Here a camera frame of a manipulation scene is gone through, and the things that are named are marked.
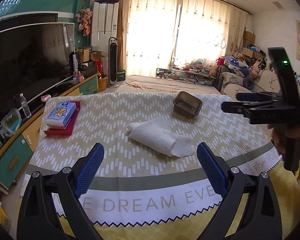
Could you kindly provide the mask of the person's right hand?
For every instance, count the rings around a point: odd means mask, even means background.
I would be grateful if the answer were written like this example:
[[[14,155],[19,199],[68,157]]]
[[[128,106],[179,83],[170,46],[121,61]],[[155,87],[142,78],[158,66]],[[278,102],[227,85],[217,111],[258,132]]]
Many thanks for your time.
[[[275,147],[280,155],[286,154],[285,141],[287,138],[300,138],[300,126],[280,132],[277,127],[273,125],[267,125],[269,129],[272,129],[271,137],[274,141]]]

